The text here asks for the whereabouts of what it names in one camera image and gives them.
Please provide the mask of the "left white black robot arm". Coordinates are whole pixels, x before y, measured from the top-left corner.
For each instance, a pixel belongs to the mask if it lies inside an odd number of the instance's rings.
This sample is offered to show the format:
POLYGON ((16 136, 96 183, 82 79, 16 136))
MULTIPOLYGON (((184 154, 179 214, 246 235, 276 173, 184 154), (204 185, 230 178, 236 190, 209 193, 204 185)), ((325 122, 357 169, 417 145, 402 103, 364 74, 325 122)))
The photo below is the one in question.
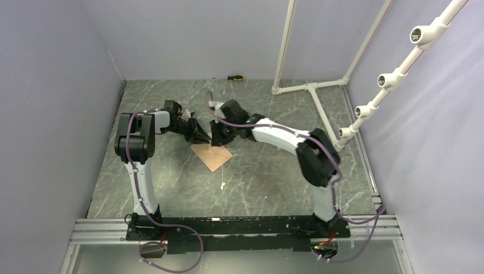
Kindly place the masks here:
POLYGON ((167 132, 183 136, 189 144, 211 141, 193 113, 183 110, 174 100, 166 100, 162 108, 121 113, 116 130, 115 153, 128 171, 134 196, 128 228, 141 230, 151 240, 160 238, 164 232, 160 205, 154 193, 151 158, 156 149, 156 136, 167 132))

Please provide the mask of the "brown paper envelope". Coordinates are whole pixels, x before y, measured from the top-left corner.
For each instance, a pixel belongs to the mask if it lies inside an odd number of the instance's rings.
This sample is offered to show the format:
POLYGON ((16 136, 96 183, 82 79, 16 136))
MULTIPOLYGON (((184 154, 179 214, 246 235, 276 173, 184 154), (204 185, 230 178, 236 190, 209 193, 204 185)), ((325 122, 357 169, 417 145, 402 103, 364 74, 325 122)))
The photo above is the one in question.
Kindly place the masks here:
POLYGON ((211 172, 215 172, 233 157, 224 146, 218 147, 211 146, 210 144, 193 144, 191 150, 211 172))

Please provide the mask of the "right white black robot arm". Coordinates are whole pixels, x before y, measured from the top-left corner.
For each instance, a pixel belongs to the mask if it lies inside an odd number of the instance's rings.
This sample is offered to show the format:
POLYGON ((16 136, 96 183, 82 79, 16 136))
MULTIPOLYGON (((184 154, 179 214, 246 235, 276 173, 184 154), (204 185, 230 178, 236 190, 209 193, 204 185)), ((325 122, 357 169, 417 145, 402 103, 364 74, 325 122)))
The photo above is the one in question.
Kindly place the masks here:
POLYGON ((213 146, 224 146, 239 137, 273 145, 297 157, 313 190, 315 231, 322 237, 330 236, 339 218, 333 187, 341 177, 341 158, 327 134, 320 128, 302 131, 250 114, 234 99, 225 103, 209 99, 208 107, 214 116, 210 122, 213 146))

